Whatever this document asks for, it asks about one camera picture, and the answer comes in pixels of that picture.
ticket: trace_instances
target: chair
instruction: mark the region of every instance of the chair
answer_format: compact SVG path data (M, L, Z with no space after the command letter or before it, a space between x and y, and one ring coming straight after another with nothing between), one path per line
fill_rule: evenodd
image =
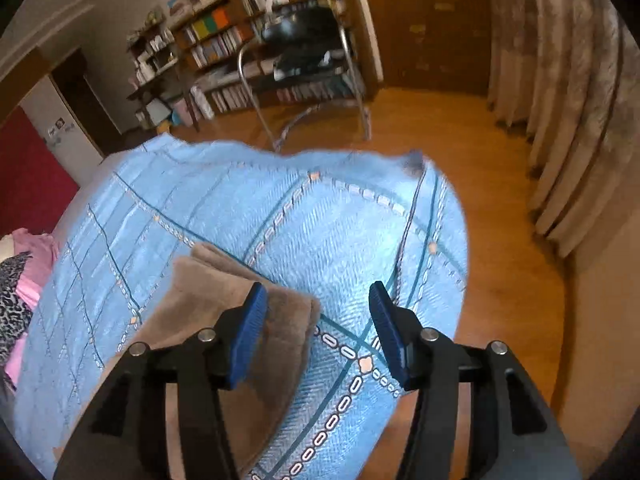
M243 60L249 49L260 45L272 56L279 56L277 73L256 76L248 80L244 75ZM341 51L343 59L327 56L327 52ZM369 110L362 99L362 80L351 59L350 48L344 27L338 23L334 12L327 7L309 7L278 16L267 22L261 34L247 43L238 55L238 73L244 88L251 98L255 111L273 145L279 152L289 131L307 115L329 106L358 107L360 121L366 140L371 139ZM345 74L350 80L353 99L331 99L309 106L284 126L276 139L260 110L257 95L269 90L290 88L302 83L326 80L331 76Z

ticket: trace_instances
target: wooden floor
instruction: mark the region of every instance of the wooden floor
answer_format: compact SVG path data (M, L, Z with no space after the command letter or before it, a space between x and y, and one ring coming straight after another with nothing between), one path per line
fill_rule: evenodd
M493 339L505 341L549 401L562 345L564 281L533 241L527 216L533 186L526 176L529 145L496 128L478 97L385 89L370 109L371 142L361 140L354 110L322 112L293 129L283 153L322 148L398 155L417 148L433 159L455 187L468 227L470 273L456 341L481 347ZM276 125L294 113L290 108L267 110ZM174 135L268 147L253 112L206 123L200 133L177 128ZM401 399L362 480L395 478L414 402L415 395ZM460 413L452 467L457 479L464 476L468 402L461 402Z

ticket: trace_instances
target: plaid pattern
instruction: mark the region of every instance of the plaid pattern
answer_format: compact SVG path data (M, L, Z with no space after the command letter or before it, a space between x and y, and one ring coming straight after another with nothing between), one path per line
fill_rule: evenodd
M168 290L171 261L207 241L269 280L314 295L309 366L249 478L356 478L397 398L369 316L416 186L405 158L157 137L133 150L76 221L34 313L15 436L47 478L104 363ZM466 286L460 204L428 163L402 261L400 304L453 336Z

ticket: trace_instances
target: beige curtain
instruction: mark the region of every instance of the beige curtain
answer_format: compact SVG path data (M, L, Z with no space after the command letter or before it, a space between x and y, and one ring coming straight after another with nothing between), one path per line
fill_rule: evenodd
M492 0L489 102L527 121L536 231L567 256L607 207L640 135L640 49L609 0Z

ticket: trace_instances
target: brown towel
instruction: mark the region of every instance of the brown towel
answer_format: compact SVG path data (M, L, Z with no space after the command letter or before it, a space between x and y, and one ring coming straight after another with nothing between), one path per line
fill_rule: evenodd
M197 244L191 256L176 258L171 289L129 342L144 341L153 349L180 344L199 329L215 325L224 310L242 305L254 282L261 282L268 293L262 334L246 380L232 392L220 392L241 477L260 458L293 400L320 316L318 300L262 279L212 245ZM119 358L120 354L109 361L98 384ZM171 476L181 480L174 384L167 386L166 423Z

